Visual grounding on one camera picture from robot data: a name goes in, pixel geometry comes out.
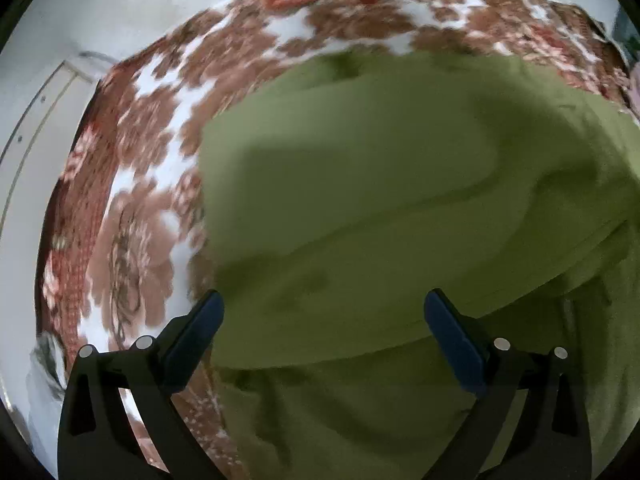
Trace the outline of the green hooded jacket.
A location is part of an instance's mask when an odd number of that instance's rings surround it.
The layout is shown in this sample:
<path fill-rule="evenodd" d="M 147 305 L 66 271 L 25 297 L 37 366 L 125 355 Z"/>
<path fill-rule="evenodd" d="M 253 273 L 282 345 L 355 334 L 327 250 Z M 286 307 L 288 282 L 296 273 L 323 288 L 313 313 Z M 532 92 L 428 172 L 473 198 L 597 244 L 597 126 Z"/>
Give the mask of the green hooded jacket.
<path fill-rule="evenodd" d="M 205 126 L 224 418 L 254 479 L 416 479 L 472 404 L 440 288 L 578 352 L 592 466 L 639 418 L 639 127 L 518 58 L 320 56 Z"/>

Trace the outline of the white bed headboard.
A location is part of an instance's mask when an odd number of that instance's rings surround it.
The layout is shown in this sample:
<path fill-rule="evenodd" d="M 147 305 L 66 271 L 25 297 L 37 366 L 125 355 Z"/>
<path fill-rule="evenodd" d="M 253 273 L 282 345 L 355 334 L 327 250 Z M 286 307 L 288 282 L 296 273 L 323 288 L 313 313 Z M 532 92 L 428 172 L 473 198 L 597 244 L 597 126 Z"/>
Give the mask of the white bed headboard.
<path fill-rule="evenodd" d="M 1 154 L 1 238 L 34 238 L 100 74 L 64 61 L 27 105 Z"/>

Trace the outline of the floral brown bed blanket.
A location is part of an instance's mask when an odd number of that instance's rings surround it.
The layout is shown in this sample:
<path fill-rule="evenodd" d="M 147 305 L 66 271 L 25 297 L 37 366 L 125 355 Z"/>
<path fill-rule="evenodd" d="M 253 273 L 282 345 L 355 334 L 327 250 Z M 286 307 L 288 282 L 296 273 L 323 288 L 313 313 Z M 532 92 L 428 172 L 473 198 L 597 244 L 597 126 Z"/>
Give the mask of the floral brown bed blanket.
<path fill-rule="evenodd" d="M 38 263 L 40 318 L 67 365 L 86 344 L 120 351 L 158 336 L 216 289 L 198 168 L 205 126 L 287 70 L 349 52 L 518 58 L 620 106 L 639 127 L 620 50 L 574 4 L 230 0 L 208 8 L 115 65 L 78 128 Z M 224 477 L 254 479 L 224 418 L 214 341 L 171 401 Z M 516 394 L 486 468 L 502 461 L 525 398 Z"/>

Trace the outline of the light grey plastic bag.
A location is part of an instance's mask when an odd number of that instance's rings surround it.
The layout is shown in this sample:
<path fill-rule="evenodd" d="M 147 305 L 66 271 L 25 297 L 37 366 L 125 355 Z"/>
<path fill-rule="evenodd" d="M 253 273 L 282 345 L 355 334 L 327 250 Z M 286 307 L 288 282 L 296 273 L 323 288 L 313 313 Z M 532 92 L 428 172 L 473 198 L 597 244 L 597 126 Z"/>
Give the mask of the light grey plastic bag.
<path fill-rule="evenodd" d="M 64 351 L 58 338 L 42 332 L 30 352 L 29 363 L 27 428 L 32 452 L 58 478 L 58 426 L 67 385 Z"/>

